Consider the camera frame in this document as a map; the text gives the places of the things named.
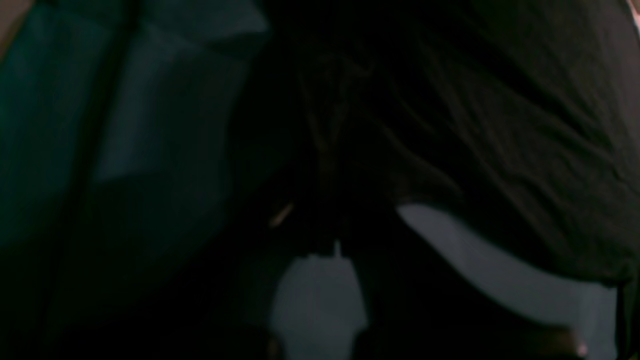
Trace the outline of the black T-shirt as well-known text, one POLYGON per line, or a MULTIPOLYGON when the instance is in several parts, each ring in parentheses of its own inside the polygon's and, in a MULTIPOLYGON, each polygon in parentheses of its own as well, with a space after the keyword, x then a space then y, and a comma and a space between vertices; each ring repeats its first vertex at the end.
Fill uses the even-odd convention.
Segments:
POLYGON ((323 235, 423 203, 531 265, 639 296, 639 34, 625 0, 266 0, 242 125, 295 155, 240 204, 323 235))

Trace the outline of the teal table cloth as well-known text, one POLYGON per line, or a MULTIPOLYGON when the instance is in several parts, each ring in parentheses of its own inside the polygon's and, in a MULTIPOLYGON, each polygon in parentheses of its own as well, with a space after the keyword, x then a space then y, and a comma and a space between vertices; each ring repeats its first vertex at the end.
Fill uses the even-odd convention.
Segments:
POLYGON ((1 249, 96 231, 153 257, 222 209, 227 128, 270 37, 254 0, 38 0, 1 64, 1 249))

